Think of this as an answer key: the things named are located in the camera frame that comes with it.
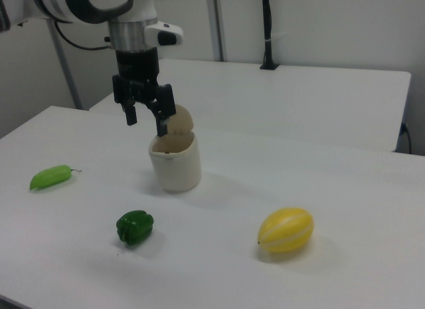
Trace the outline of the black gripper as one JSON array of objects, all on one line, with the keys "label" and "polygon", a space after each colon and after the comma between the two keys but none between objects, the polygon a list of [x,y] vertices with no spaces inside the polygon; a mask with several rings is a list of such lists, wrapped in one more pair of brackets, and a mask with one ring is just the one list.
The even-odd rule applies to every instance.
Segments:
[{"label": "black gripper", "polygon": [[157,136],[167,135],[167,124],[175,115],[175,101],[170,84],[158,85],[157,48],[144,51],[116,51],[118,74],[112,77],[114,101],[126,115],[127,125],[137,123],[135,103],[146,104],[155,117]]}]

